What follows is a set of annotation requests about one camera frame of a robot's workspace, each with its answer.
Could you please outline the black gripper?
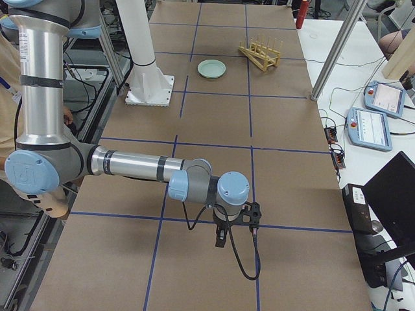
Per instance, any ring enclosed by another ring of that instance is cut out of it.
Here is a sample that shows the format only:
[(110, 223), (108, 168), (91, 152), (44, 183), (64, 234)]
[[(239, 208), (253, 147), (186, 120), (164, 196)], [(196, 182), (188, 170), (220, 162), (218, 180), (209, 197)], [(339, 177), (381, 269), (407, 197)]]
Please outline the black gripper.
[(243, 222), (243, 212), (235, 215), (225, 215), (223, 209), (213, 210), (213, 221), (216, 224), (216, 241), (217, 248), (223, 248), (226, 245), (227, 231), (233, 225), (241, 225)]

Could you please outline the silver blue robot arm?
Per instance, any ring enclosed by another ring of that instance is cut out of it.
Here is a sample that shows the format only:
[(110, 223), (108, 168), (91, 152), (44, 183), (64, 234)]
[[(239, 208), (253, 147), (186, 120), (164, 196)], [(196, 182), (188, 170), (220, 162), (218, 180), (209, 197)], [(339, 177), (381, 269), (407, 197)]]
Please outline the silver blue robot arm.
[(20, 84), (24, 130), (5, 163), (11, 184), (29, 195), (52, 192), (87, 175), (107, 174), (166, 183), (181, 202), (213, 211), (216, 245), (233, 235), (231, 227), (258, 225), (248, 202), (249, 182), (239, 172), (219, 177), (204, 159), (135, 154), (81, 143), (67, 134), (63, 112), (63, 38), (98, 38), (98, 1), (9, 1), (10, 19), (19, 31)]

